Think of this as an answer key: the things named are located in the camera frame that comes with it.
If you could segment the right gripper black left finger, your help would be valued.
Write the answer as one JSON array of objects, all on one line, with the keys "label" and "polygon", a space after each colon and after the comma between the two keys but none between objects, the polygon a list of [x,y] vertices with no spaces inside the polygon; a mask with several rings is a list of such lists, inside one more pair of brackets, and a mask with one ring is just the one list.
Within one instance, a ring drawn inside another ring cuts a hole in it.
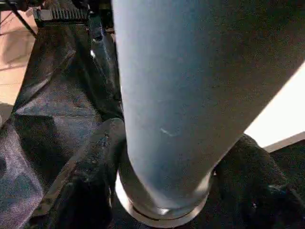
[{"label": "right gripper black left finger", "polygon": [[28,222],[30,229],[106,229],[125,127],[119,118],[104,121],[65,164]]}]

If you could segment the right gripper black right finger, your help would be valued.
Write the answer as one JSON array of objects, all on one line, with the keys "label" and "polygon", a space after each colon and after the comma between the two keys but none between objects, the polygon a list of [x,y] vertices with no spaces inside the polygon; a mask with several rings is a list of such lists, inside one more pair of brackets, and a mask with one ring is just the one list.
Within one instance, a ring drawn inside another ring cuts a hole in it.
[{"label": "right gripper black right finger", "polygon": [[244,135],[215,171],[207,229],[304,228],[304,140],[268,153]]}]

